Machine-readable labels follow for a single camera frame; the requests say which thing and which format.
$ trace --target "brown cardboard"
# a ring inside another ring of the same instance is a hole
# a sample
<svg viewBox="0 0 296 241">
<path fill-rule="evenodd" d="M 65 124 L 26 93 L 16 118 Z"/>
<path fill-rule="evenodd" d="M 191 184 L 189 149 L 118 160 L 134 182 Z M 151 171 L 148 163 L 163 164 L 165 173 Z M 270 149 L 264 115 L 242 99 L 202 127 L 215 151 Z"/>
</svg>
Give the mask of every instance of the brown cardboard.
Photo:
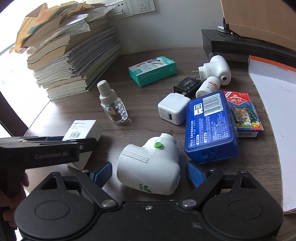
<svg viewBox="0 0 296 241">
<path fill-rule="evenodd" d="M 225 22 L 240 36 L 296 51 L 296 12 L 282 0 L 221 0 Z"/>
</svg>

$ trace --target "white power adapter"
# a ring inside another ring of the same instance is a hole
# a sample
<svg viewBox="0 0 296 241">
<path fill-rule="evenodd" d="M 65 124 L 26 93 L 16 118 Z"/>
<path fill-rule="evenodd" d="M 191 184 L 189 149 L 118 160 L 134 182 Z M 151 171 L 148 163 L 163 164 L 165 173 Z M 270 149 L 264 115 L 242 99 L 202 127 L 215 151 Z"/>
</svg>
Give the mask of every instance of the white power adapter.
<svg viewBox="0 0 296 241">
<path fill-rule="evenodd" d="M 179 149 L 166 133 L 150 138 L 142 147 L 127 145 L 117 165 L 118 180 L 131 188 L 171 195 L 179 185 Z"/>
<path fill-rule="evenodd" d="M 162 119 L 169 121 L 175 125 L 180 125 L 186 119 L 187 104 L 190 101 L 179 93 L 168 94 L 158 104 L 159 115 Z"/>
<path fill-rule="evenodd" d="M 210 76 L 218 78 L 221 85 L 228 85 L 231 80 L 231 72 L 226 60 L 221 55 L 215 55 L 209 63 L 198 67 L 200 80 L 206 80 Z"/>
</svg>

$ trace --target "green button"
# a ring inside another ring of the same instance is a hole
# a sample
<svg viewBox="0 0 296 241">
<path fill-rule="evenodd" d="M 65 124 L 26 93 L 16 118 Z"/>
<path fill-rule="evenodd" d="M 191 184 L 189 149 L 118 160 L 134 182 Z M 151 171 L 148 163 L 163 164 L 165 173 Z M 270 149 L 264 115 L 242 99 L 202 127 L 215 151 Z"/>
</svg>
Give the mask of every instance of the green button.
<svg viewBox="0 0 296 241">
<path fill-rule="evenodd" d="M 163 145 L 160 142 L 155 142 L 154 147 L 160 149 Z"/>
</svg>

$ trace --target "stack of books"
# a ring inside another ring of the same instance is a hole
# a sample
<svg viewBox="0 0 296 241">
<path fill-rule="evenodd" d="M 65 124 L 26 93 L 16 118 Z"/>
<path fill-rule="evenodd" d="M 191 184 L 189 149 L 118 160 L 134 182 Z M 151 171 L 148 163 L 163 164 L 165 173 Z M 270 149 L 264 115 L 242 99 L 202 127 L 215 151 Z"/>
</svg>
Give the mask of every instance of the stack of books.
<svg viewBox="0 0 296 241">
<path fill-rule="evenodd" d="M 110 17 L 106 15 L 113 7 L 93 7 L 63 20 L 62 27 L 63 14 L 53 17 L 22 44 L 31 54 L 28 68 L 34 70 L 37 84 L 47 90 L 50 99 L 88 91 L 119 56 L 116 29 L 108 27 Z M 61 28 L 62 34 L 56 34 Z"/>
</svg>

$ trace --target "black power adapter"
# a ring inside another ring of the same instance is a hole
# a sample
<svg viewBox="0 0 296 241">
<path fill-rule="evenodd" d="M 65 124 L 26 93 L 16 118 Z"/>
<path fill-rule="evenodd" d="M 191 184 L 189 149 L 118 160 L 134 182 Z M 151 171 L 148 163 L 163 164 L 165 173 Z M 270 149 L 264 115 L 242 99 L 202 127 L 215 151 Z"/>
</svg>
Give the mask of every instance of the black power adapter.
<svg viewBox="0 0 296 241">
<path fill-rule="evenodd" d="M 186 97 L 195 97 L 195 93 L 201 85 L 202 82 L 200 80 L 197 80 L 193 77 L 186 77 L 184 80 L 174 86 L 174 93 L 186 93 L 184 95 Z"/>
</svg>

